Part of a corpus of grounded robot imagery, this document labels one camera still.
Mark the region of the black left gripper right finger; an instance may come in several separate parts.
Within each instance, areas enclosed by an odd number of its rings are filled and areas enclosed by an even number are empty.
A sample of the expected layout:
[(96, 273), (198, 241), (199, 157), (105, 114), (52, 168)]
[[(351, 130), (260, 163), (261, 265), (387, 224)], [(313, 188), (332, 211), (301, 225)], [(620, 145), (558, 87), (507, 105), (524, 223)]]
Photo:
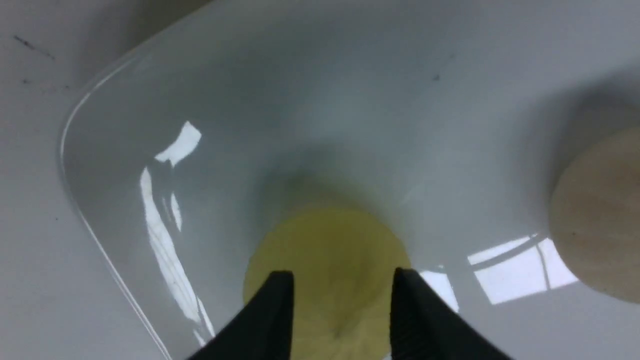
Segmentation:
[(394, 271), (390, 305), (393, 360), (508, 360), (411, 268)]

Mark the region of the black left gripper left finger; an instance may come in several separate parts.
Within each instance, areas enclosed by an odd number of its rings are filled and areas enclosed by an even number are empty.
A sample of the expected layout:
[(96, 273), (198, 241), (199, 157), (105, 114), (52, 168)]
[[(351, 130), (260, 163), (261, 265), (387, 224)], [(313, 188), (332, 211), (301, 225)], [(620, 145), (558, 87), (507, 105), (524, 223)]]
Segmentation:
[(288, 360), (294, 290), (292, 272), (272, 271), (249, 303), (190, 360)]

